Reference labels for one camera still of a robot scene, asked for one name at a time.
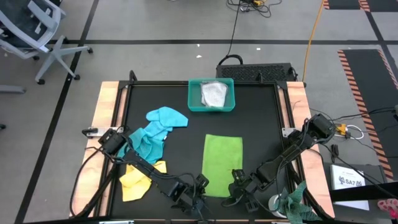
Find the white wire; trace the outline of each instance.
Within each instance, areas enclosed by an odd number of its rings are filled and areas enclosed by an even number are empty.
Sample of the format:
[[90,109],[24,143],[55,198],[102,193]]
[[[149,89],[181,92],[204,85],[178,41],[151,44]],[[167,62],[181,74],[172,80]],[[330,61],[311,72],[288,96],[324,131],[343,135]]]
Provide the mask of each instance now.
[[[359,137],[359,138],[350,137],[350,139],[360,140],[360,139],[362,139],[362,138],[364,137],[363,131],[362,131],[359,127],[357,127],[357,126],[355,126],[355,125],[353,125],[353,124],[349,124],[349,125],[347,125],[347,127],[346,127],[346,131],[348,131],[348,127],[353,127],[354,129],[357,129],[358,131],[360,131],[361,134],[362,134],[362,136]],[[339,135],[339,134],[335,134],[335,136],[345,138],[345,136],[342,136],[342,135]]]

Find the white cloth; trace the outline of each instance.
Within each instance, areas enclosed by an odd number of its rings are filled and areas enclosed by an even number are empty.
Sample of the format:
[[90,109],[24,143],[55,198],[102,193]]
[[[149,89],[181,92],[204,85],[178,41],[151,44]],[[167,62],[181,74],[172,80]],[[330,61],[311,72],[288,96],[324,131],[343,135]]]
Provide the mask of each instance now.
[[206,106],[223,107],[228,86],[214,81],[201,84],[201,103]]

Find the metal clamp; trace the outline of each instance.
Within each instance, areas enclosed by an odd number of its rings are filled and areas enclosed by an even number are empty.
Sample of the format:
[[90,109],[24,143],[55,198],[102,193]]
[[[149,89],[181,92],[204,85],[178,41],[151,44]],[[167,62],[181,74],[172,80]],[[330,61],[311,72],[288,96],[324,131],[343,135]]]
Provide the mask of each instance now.
[[[118,133],[123,133],[124,128],[123,127],[110,127],[111,129],[118,131]],[[95,128],[95,127],[89,127],[88,129],[84,129],[81,131],[82,134],[84,134],[88,138],[92,137],[101,137],[105,134],[105,132],[109,128]]]
[[287,138],[292,132],[296,131],[296,128],[282,128],[282,135]]

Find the white cup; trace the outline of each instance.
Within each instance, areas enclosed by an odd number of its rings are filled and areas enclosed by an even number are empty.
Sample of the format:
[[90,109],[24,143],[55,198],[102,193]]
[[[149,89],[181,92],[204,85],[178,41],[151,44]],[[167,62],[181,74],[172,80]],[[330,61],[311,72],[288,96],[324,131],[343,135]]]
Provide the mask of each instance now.
[[[274,196],[272,196],[272,197],[269,199],[269,201],[268,201],[269,210],[275,210],[275,208],[276,208],[276,207],[275,207],[276,200],[277,200],[278,197],[280,197],[280,196],[281,196],[281,195],[274,195]],[[279,217],[279,218],[286,218],[285,215],[281,214],[281,213],[278,212],[278,211],[272,212],[272,214],[275,215],[276,217]]]

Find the green cloth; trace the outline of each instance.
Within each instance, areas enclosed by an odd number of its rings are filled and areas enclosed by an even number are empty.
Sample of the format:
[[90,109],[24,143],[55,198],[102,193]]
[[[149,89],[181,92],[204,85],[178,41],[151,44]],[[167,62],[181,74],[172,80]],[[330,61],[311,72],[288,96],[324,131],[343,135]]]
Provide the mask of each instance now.
[[234,181],[233,169],[242,169],[243,141],[240,137],[206,135],[202,174],[209,180],[206,195],[228,197],[228,185]]
[[312,207],[301,203],[303,199],[303,192],[306,187],[307,183],[304,180],[297,186],[293,193],[289,194],[287,197],[284,197],[284,195],[287,195],[287,191],[284,189],[284,192],[282,193],[283,199],[277,200],[276,204],[274,205],[277,207],[278,202],[280,203],[278,211],[282,214],[286,214],[286,217],[289,219],[291,224],[303,224],[303,220],[321,220],[317,214],[312,211]]

